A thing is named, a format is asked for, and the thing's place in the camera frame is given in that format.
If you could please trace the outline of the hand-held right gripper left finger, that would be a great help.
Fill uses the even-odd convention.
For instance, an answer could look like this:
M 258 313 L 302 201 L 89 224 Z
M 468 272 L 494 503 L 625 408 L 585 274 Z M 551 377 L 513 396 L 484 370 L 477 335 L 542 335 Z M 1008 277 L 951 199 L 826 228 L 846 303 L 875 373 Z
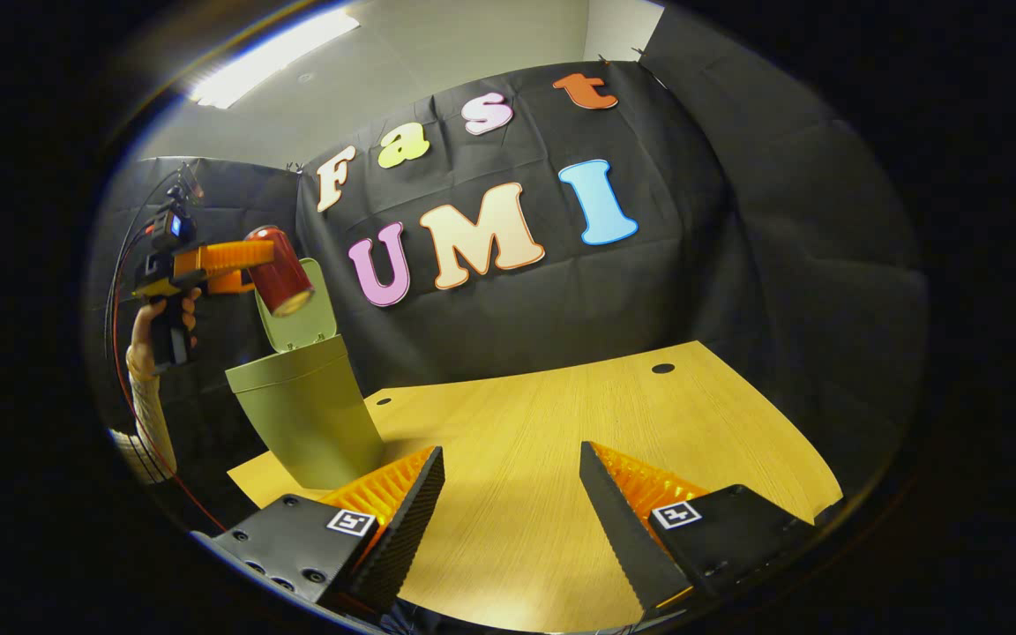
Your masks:
M 275 598 L 327 618 L 376 618 L 398 599 L 446 482 L 432 445 L 318 499 L 285 493 L 193 539 Z

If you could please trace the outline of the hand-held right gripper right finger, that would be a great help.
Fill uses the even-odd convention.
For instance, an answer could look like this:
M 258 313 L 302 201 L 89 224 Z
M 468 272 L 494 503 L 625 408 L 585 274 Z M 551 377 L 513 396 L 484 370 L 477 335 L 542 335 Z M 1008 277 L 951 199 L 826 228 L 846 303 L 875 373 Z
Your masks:
M 745 485 L 705 490 L 594 442 L 582 442 L 578 474 L 645 618 L 714 610 L 821 531 Z

